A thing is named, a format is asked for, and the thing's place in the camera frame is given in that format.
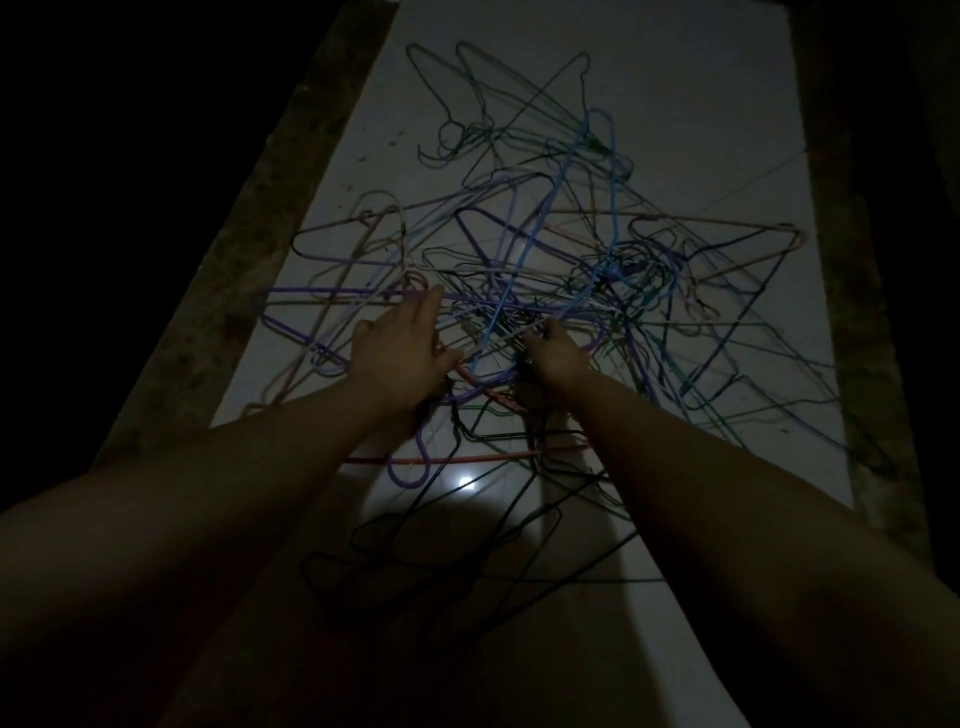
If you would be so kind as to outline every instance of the person's right arm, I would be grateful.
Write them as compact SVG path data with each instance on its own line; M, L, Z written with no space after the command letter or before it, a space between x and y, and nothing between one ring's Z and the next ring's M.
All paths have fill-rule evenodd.
M528 336L754 725L960 725L960 600L819 490Z

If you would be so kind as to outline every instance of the dark background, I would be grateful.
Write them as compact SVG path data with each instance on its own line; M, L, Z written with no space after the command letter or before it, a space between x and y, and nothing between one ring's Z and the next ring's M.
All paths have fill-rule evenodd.
M53 29L43 18L10 28L32 38L33 50L7 89L16 186L7 210L8 360L22 363L8 365L16 476L6 478L0 507L89 467L340 5L231 8L216 20L84 11ZM947 559L960 552L948 522L956 445L944 393L954 345L941 332L948 320L936 321L952 312L956 283L943 259L960 234L929 133L929 94L918 82L924 44L896 2L869 13L831 5L834 71L853 126L931 540L956 591ZM907 20L939 22L919 11Z

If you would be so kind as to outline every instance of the white surface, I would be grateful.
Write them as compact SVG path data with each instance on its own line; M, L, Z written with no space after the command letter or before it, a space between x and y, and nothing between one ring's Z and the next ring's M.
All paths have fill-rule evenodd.
M668 212L708 211L759 223L789 222L807 231L810 243L787 258L760 310L804 356L832 361L806 160L799 154L804 136L789 33L784 11L773 4L404 0L305 227L342 217L357 194L368 189L389 189L411 204L459 186L462 168L435 171L417 163L417 144L434 148L436 130L444 118L404 53L407 43L418 42L452 59L459 39L475 43L537 83L575 53L588 51L592 55L588 105L612 114L617 151L636 164L634 189ZM576 91L575 84L566 83L558 87L557 95L575 99ZM791 158L776 173L749 183ZM343 255L347 243L345 239L324 244L332 255L337 255L333 251L339 246ZM277 285L306 285L320 267L291 255ZM284 316L290 321L310 318L295 307L282 312ZM258 327L214 424L235 418L246 403L259 401L269 380L296 350ZM743 366L754 366L751 374L770 379L764 386L784 399L810 394L808 382L785 368L771 368L765 359L745 356ZM825 381L835 388L831 370L823 372ZM842 442L835 408L809 407L802 414ZM778 418L761 419L737 428L751 450L850 502L846 455L841 449ZM401 452L413 453L410 446ZM357 468L345 473L363 477ZM444 474L444 486L457 485L474 474L468 467L451 467ZM459 506L444 514L447 538L463 536L458 519L468 516L462 511L495 514L502 508L516 491L516 478L522 479L522 473L504 475L489 488L481 483L470 493L461 493ZM263 661L273 668L284 668L277 666L302 657L307 649L302 635L312 629L314 602L300 583L297 563L315 548L342 550L347 529L330 519L334 518L331 503L348 497L338 491L345 487L350 486L337 485L324 494L300 533L245 599L183 686L180 702L168 716L171 721L183 718L188 703L194 706L190 711L195 711L197 695L204 692L211 703L219 703L211 708L219 714L228 711L255 719L276 710L276 696L262 694L248 670L228 669L224 655L244 645L245 660ZM532 489L524 496L531 499L531 507L547 496L548 486L541 487L544 490ZM396 510L410 498L381 475L366 497L363 517L387 508ZM596 509L564 511L564 535L541 556L538 569L563 573L570 565L583 563L585 553L602 550L626 532L628 524ZM534 532L524 535L531 539ZM421 546L428 550L430 542L424 538ZM617 572L630 577L657 575L638 540L608 560L604 570L607 576ZM271 606L278 593L288 607L284 614ZM250 625L262 619L283 620L276 643L250 644L255 640ZM664 584L565 587L490 633L483 649L483 676L473 687L488 708L495 706L497 719L503 722L744 724ZM640 685L653 686L653 702L640 699ZM425 690L418 687L418 692ZM429 691L424 692L424 701L429 696ZM465 719L451 716L448 724Z

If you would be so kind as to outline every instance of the brown marble border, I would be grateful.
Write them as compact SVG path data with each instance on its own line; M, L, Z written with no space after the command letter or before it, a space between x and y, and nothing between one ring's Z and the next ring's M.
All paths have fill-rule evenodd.
M255 323L251 293L273 283L396 5L349 0L324 38L177 312L133 387L98 464L206 427ZM930 562L916 455L863 196L855 183L819 3L791 13L830 326L858 510Z

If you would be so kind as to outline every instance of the person's right hand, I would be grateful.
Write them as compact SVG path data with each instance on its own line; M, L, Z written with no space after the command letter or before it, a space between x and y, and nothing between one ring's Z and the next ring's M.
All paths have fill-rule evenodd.
M579 382L590 373L590 355L577 346L560 322L546 320L547 338L533 331L523 335L530 360L540 380L548 387L569 396Z

